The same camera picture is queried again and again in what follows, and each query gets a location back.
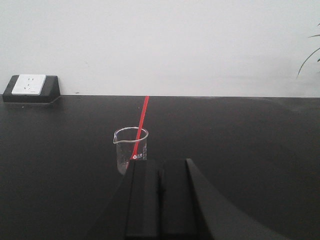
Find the red straw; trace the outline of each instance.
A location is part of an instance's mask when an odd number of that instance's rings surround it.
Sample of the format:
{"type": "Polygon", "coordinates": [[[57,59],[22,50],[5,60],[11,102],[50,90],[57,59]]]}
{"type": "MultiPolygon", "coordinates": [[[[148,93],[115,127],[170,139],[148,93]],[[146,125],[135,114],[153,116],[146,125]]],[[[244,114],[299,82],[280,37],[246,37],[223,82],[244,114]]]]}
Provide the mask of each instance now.
{"type": "MultiPolygon", "coordinates": [[[[149,101],[149,96],[145,96],[144,103],[143,103],[143,108],[142,108],[142,112],[141,112],[141,116],[140,116],[139,128],[138,128],[138,132],[136,133],[135,140],[139,140],[140,139],[141,129],[142,129],[142,126],[144,124],[144,120],[145,120],[145,116],[146,116],[146,110],[147,110],[148,101],[149,101]]],[[[134,159],[134,156],[137,156],[138,145],[139,145],[139,142],[136,141],[135,144],[134,144],[133,152],[132,152],[132,155],[131,155],[130,159],[134,159]]]]}

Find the white wall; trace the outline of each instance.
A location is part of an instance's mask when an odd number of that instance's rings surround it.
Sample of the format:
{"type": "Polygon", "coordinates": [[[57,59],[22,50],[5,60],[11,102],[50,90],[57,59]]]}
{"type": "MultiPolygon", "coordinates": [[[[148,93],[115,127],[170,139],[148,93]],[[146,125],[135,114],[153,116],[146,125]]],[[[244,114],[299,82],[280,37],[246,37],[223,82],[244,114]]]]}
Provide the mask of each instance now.
{"type": "Polygon", "coordinates": [[[1,0],[0,94],[320,97],[319,0],[1,0]]]}

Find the black tabletop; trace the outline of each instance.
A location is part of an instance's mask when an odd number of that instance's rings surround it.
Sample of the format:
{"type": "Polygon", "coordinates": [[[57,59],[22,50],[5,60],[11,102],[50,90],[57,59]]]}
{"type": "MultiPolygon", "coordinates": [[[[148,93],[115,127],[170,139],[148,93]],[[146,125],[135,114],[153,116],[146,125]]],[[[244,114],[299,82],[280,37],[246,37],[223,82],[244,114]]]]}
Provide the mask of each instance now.
{"type": "MultiPolygon", "coordinates": [[[[122,180],[113,133],[138,125],[143,101],[1,100],[0,239],[82,239],[122,180]]],[[[149,159],[192,158],[251,218],[320,239],[320,98],[152,96],[144,127],[149,159]]]]}

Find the black block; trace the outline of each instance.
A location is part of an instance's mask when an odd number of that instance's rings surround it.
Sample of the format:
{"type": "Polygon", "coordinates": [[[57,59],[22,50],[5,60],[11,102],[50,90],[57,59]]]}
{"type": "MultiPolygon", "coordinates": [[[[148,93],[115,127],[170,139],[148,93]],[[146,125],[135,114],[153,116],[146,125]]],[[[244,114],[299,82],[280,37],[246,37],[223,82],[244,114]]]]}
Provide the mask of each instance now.
{"type": "Polygon", "coordinates": [[[164,164],[162,187],[162,239],[198,239],[193,199],[185,159],[168,160],[164,164]]]}

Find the white wall socket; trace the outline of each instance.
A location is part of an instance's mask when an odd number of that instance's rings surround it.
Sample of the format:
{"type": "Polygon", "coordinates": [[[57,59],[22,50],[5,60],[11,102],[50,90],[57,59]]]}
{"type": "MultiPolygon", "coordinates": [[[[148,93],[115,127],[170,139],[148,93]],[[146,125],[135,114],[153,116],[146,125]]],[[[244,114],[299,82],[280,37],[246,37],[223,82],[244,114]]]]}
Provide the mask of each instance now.
{"type": "Polygon", "coordinates": [[[12,95],[40,95],[46,75],[21,74],[12,89],[12,95]]]}

